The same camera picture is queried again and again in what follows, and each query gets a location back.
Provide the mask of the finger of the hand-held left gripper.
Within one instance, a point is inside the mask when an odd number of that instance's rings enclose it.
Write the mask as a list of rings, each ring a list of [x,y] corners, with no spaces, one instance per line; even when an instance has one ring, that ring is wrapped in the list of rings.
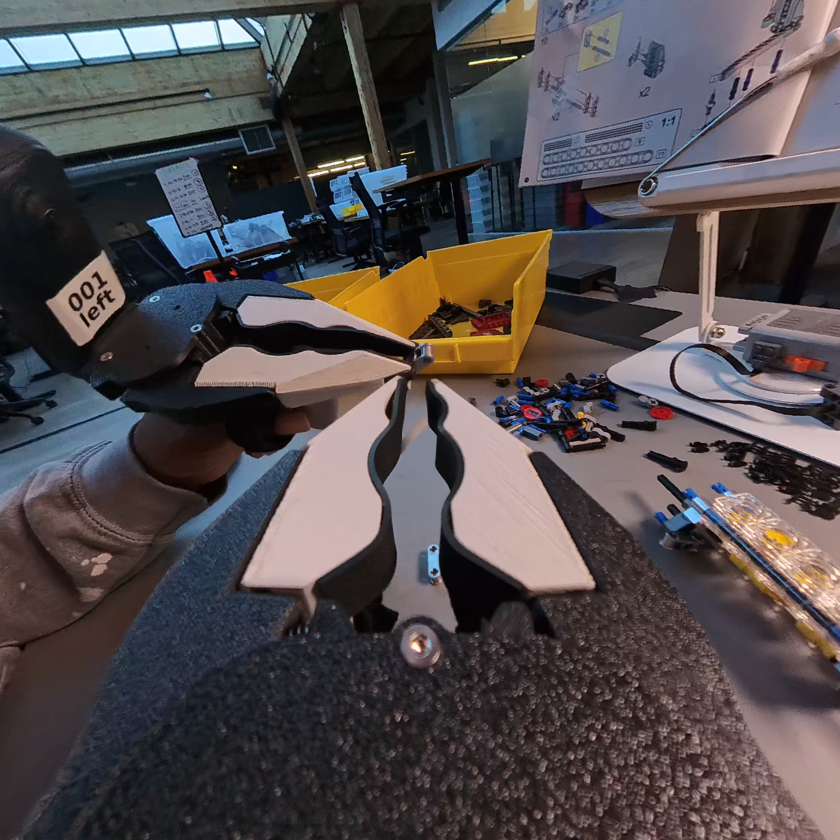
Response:
[[[235,346],[268,354],[360,350],[401,361],[417,355],[415,342],[326,302],[257,295],[238,305]]]
[[[323,429],[380,389],[385,380],[411,371],[404,361],[364,350],[272,354],[234,346],[204,363],[195,384],[265,387],[284,407],[304,409],[312,426]]]

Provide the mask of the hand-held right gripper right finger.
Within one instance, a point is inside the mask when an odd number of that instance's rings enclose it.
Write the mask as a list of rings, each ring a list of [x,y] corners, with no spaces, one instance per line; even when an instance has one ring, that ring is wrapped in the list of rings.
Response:
[[[547,481],[551,459],[438,380],[426,386],[435,466],[448,487],[440,570],[461,633],[477,633],[500,606],[596,590]]]

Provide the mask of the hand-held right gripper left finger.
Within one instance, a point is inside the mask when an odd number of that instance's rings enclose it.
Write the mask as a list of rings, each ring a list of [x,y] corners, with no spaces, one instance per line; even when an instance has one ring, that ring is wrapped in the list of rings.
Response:
[[[385,481],[402,453],[410,382],[394,377],[314,437],[246,554],[239,588],[295,600],[278,634],[305,634],[326,603],[360,633],[388,633],[396,569]]]

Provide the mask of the yellow bin with red panels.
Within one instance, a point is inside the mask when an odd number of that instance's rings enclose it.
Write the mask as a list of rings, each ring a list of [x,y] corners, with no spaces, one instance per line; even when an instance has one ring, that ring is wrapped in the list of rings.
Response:
[[[512,374],[542,308],[553,231],[501,236],[429,251],[350,299],[345,309],[409,338],[441,301],[477,311],[480,300],[513,301],[509,333],[484,337],[467,323],[452,338],[428,339],[430,375]]]

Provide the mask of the person's left forearm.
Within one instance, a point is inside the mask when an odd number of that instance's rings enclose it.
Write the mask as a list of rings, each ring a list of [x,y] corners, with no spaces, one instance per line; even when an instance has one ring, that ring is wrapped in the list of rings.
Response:
[[[28,643],[87,615],[227,488],[166,485],[131,435],[41,465],[1,502],[2,687]]]

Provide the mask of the grey desk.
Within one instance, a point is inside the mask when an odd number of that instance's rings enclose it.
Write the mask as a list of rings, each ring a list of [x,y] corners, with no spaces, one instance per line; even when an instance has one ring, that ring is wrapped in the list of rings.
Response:
[[[477,633],[326,603],[277,633],[295,600],[239,579],[303,452],[162,582],[25,838],[822,838],[675,588],[558,466],[595,591]]]

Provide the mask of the person's left hand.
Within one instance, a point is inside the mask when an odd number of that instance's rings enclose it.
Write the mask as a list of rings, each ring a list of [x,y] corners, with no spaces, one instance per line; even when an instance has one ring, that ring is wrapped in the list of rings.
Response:
[[[169,487],[218,495],[243,455],[262,458],[286,447],[311,428],[301,409],[283,410],[270,436],[275,447],[266,452],[245,449],[229,437],[225,422],[182,424],[158,414],[144,414],[130,434],[131,447],[145,471]]]

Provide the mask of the clear storage tub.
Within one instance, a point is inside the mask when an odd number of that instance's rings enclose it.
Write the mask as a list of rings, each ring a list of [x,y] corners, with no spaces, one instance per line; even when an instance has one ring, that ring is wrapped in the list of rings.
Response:
[[[158,238],[180,261],[196,263],[215,253],[205,234],[183,237],[174,217],[165,215],[148,220]],[[273,245],[291,238],[283,211],[239,219],[211,232],[214,242],[224,253],[239,254],[246,250]]]

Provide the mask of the pile of small coloured connectors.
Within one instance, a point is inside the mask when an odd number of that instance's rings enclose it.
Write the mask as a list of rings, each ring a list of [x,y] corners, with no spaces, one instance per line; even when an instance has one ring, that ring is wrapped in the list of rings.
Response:
[[[498,425],[510,436],[538,443],[552,440],[567,454],[599,451],[627,437],[595,414],[618,410],[617,389],[606,374],[567,374],[558,380],[519,376],[515,392],[492,401]]]

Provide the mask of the black office chair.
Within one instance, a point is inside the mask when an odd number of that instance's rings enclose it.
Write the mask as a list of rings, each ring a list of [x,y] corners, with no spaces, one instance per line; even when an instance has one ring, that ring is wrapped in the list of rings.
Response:
[[[401,197],[377,204],[360,175],[353,173],[349,178],[368,214],[373,255],[380,269],[393,270],[396,264],[405,265],[423,258],[421,238],[429,233],[429,228],[421,223],[417,205]]]
[[[42,392],[26,397],[12,385],[15,368],[8,360],[8,352],[14,348],[11,332],[4,315],[1,316],[1,424],[21,418],[38,426],[45,422],[41,414],[32,413],[35,409],[51,410],[56,408],[55,391]]]

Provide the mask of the heap of dark building pieces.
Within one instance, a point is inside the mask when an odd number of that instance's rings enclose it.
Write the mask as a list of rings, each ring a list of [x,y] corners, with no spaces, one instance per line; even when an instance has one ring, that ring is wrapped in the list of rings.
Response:
[[[481,298],[477,303],[466,306],[449,299],[441,298],[436,310],[428,314],[421,324],[409,335],[415,342],[442,339],[470,338],[471,319],[485,316],[492,312],[513,311],[514,300],[494,301]]]

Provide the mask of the white sign board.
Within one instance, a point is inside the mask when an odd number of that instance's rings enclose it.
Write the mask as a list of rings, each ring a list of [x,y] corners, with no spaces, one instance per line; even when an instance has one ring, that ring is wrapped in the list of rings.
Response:
[[[223,222],[209,195],[198,165],[191,157],[154,172],[184,238],[220,230]]]

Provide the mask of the stack of white boxes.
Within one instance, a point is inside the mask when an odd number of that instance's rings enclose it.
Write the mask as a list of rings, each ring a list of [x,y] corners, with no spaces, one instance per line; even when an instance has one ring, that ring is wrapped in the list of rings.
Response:
[[[339,220],[350,220],[353,218],[368,218],[369,214],[350,183],[350,175],[357,174],[367,192],[371,195],[376,205],[382,205],[383,195],[377,190],[403,182],[407,179],[407,168],[404,164],[393,166],[388,169],[371,172],[368,167],[357,170],[347,170],[337,174],[329,187],[332,193],[330,211]]]

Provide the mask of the wooden book stand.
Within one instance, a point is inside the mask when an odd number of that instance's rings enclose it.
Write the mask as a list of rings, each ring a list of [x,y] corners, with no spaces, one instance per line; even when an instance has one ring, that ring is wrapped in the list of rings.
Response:
[[[742,357],[740,326],[715,319],[721,212],[836,201],[838,186],[838,148],[646,176],[637,191],[645,210],[658,215],[697,214],[698,325],[614,365],[609,370],[614,382],[838,466],[839,432],[819,419],[820,391],[833,382],[784,371],[755,371]]]

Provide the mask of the wooden top table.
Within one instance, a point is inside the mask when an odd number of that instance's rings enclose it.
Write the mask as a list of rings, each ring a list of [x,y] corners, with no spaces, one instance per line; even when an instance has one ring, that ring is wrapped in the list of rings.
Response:
[[[465,199],[461,181],[472,175],[478,169],[484,169],[493,163],[492,158],[473,161],[465,164],[457,164],[443,170],[433,171],[422,175],[407,178],[401,182],[384,185],[374,190],[374,194],[404,193],[409,187],[431,186],[435,183],[448,185],[453,197],[453,206],[456,222],[456,233],[459,245],[467,245],[469,236],[467,230],[467,218]]]

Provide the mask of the stack of grey crates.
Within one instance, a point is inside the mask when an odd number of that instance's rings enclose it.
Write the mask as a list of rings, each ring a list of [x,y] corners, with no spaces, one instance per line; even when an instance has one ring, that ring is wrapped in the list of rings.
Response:
[[[519,161],[489,164],[465,178],[471,235],[586,228],[587,202],[579,182],[519,186]]]

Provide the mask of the black power adapter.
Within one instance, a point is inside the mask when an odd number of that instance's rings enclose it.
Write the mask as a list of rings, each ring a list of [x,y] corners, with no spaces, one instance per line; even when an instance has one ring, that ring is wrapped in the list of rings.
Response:
[[[584,261],[571,261],[548,268],[545,285],[553,291],[575,295],[589,291],[613,289],[616,267]]]

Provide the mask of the transparent engine block assembly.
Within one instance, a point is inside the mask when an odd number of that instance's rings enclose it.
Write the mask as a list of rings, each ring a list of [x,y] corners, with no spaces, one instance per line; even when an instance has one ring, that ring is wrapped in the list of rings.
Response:
[[[839,670],[838,563],[754,495],[717,483],[707,501],[665,475],[657,480],[677,500],[654,515],[664,530],[661,545],[722,552]]]

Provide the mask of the pile of small black pins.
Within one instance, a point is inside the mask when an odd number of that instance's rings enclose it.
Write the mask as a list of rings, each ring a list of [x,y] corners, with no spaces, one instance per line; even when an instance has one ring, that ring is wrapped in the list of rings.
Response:
[[[730,468],[742,469],[751,482],[780,492],[816,518],[834,520],[839,515],[839,468],[818,464],[788,450],[768,444],[719,439],[690,442],[693,454],[716,452]]]

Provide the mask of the grey battery box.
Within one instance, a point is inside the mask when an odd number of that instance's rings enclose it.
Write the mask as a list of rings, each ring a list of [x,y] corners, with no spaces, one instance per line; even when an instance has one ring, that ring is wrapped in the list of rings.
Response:
[[[784,371],[839,382],[839,313],[793,308],[763,313],[738,328],[742,357],[755,371]]]

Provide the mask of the instruction booklet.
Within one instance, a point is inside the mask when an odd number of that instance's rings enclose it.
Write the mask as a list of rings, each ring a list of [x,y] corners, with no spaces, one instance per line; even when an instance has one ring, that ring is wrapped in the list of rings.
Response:
[[[539,2],[520,185],[781,156],[831,1]]]

